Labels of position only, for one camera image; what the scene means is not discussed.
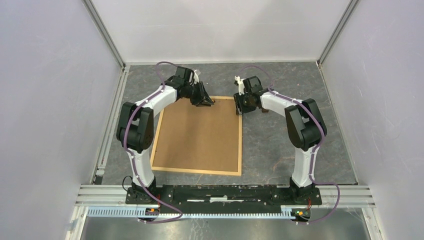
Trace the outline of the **wooden picture frame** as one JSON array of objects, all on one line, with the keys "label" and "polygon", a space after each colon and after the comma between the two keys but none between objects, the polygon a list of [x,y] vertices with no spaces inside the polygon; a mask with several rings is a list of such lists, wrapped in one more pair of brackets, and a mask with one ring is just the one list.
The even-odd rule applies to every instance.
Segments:
[{"label": "wooden picture frame", "polygon": [[242,117],[232,97],[212,99],[211,107],[181,99],[160,112],[150,157],[153,170],[241,176]]}]

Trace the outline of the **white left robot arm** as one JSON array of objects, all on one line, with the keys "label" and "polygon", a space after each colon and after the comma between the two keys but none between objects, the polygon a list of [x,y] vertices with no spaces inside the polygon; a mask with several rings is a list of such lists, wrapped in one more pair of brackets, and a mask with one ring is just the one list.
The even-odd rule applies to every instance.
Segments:
[{"label": "white left robot arm", "polygon": [[153,203],[157,190],[152,187],[155,176],[148,149],[154,140],[154,118],[165,107],[179,99],[189,99],[195,107],[211,107],[214,101],[200,81],[199,70],[178,66],[175,74],[153,93],[137,102],[125,102],[120,111],[116,138],[127,152],[131,162],[131,189],[145,204]]}]

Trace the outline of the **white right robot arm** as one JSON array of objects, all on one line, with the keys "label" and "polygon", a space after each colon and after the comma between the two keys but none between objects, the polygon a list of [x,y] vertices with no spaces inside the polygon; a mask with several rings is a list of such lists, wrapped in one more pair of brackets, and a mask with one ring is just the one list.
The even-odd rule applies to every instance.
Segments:
[{"label": "white right robot arm", "polygon": [[312,98],[291,98],[271,88],[264,88],[257,76],[235,76],[234,84],[238,87],[233,96],[237,115],[261,109],[273,111],[285,118],[289,140],[295,147],[288,196],[293,203],[302,204],[315,187],[316,154],[327,135],[327,127],[317,102]]}]

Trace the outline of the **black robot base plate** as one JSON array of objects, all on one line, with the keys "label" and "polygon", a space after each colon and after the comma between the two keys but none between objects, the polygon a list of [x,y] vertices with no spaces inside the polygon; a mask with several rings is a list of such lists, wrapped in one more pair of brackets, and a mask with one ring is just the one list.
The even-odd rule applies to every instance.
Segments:
[{"label": "black robot base plate", "polygon": [[320,206],[320,190],[293,195],[290,186],[279,185],[162,185],[150,193],[128,188],[128,205],[158,204],[161,214],[272,214],[282,206]]}]

